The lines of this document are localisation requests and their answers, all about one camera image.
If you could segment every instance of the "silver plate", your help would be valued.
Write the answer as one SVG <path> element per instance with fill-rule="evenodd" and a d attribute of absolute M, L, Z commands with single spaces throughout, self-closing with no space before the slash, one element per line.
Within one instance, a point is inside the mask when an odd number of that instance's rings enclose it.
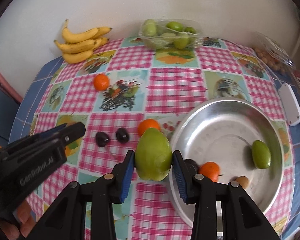
<path fill-rule="evenodd" d="M 257 169 L 251 156 L 255 140 L 265 142 L 271 151 L 268 169 Z M 282 182 L 283 150 L 275 128 L 265 114 L 248 101 L 237 98 L 217 98 L 193 109 L 179 124 L 172 140 L 172 150 L 180 150 L 184 159 L 199 165 L 215 162 L 220 166 L 220 183 L 228 184 L 246 176 L 247 193 L 266 213 L 273 204 Z M 180 198 L 178 186 L 169 173 L 169 192 L 174 208 L 185 223 L 192 227 L 194 205 Z M 222 232 L 221 205 L 217 203 L 217 231 Z"/>

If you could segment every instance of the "container of green fruit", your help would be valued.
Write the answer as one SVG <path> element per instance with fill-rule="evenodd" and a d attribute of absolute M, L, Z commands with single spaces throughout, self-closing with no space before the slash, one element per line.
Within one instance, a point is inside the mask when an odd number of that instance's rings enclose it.
<path fill-rule="evenodd" d="M 145 20 L 138 35 L 149 49 L 198 48 L 203 40 L 199 23 L 181 19 Z"/>

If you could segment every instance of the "screw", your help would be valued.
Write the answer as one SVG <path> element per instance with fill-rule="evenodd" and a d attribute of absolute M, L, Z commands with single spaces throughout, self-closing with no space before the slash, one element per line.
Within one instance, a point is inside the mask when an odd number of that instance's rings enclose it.
<path fill-rule="evenodd" d="M 112 173 L 107 173 L 104 175 L 105 179 L 112 179 L 114 177 L 114 175 Z"/>
<path fill-rule="evenodd" d="M 71 181 L 71 182 L 69 183 L 69 187 L 70 187 L 70 188 L 75 188 L 77 185 L 78 185 L 78 183 L 77 183 L 76 181 Z"/>
<path fill-rule="evenodd" d="M 197 173 L 195 176 L 194 176 L 195 179 L 198 179 L 198 180 L 202 180 L 203 179 L 203 175 L 200 174 L 200 173 Z"/>
<path fill-rule="evenodd" d="M 239 187 L 239 182 L 237 182 L 237 181 L 235 181 L 235 180 L 232 180 L 231 182 L 230 182 L 230 185 L 232 186 L 232 187 Z"/>

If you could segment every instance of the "white power strip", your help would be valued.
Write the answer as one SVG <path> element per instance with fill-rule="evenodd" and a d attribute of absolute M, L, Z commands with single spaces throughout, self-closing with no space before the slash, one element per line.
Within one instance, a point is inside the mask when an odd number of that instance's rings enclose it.
<path fill-rule="evenodd" d="M 295 126 L 300 123 L 300 106 L 291 86 L 283 83 L 278 89 L 278 94 L 281 98 L 288 124 Z"/>

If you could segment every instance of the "bunch of bananas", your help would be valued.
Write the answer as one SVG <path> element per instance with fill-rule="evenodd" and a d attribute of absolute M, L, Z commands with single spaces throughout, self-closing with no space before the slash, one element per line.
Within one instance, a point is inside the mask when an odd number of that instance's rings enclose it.
<path fill-rule="evenodd" d="M 72 33 L 68 29 L 69 20 L 66 19 L 62 37 L 66 43 L 61 44 L 54 40 L 56 46 L 62 51 L 62 57 L 67 63 L 78 63 L 92 56 L 93 51 L 108 42 L 108 38 L 102 37 L 112 28 L 93 28 L 84 33 Z"/>

